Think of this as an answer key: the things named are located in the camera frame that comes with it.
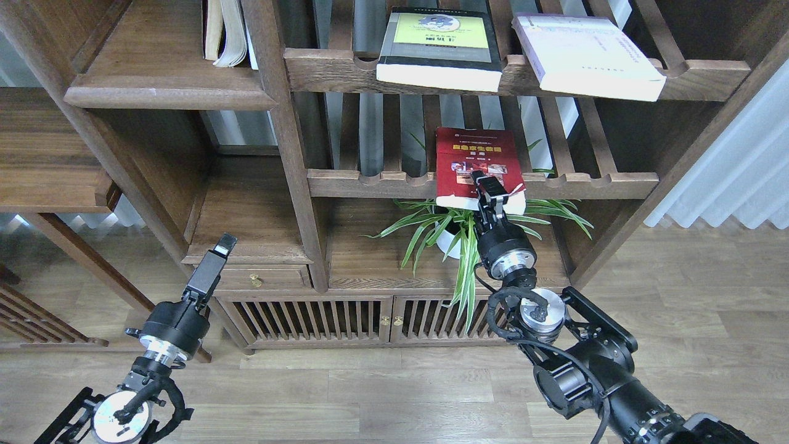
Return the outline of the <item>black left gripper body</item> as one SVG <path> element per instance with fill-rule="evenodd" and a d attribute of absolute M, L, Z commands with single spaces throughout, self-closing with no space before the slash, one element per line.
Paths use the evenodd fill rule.
<path fill-rule="evenodd" d="M 127 328 L 126 334 L 138 338 L 146 347 L 147 359 L 169 366 L 194 357 L 210 328 L 201 310 L 219 284 L 228 256 L 228 250 L 209 250 L 192 273 L 179 302 L 161 302 L 142 329 Z"/>

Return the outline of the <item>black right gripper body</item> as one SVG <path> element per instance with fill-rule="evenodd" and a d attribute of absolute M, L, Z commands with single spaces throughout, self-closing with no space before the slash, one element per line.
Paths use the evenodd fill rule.
<path fill-rule="evenodd" d="M 479 214 L 475 216 L 477 250 L 490 278 L 536 281 L 536 252 L 524 230 L 504 213 L 509 194 L 498 179 L 475 185 Z"/>

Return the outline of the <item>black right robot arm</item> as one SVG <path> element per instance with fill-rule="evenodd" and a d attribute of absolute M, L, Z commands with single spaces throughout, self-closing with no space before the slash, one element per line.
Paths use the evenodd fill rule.
<path fill-rule="evenodd" d="M 477 250 L 488 275 L 502 282 L 491 292 L 490 328 L 518 346 L 533 364 L 547 404 L 566 419 L 592 409 L 600 426 L 625 443 L 750 443 L 716 416 L 684 419 L 634 377 L 633 335 L 572 287 L 561 294 L 536 288 L 536 254 L 524 231 L 507 219 L 509 195 L 493 176 L 472 173 L 479 211 Z"/>

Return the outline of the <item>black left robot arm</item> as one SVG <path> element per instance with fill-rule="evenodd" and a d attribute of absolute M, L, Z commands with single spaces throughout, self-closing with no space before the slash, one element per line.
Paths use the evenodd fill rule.
<path fill-rule="evenodd" d="M 224 234 L 192 273 L 179 302 L 157 304 L 141 329 L 126 330 L 145 352 L 116 392 L 103 396 L 83 388 L 37 442 L 77 443 L 84 430 L 99 443 L 154 443 L 189 421 L 194 410 L 170 376 L 194 357 L 209 331 L 206 306 L 236 243 Z"/>

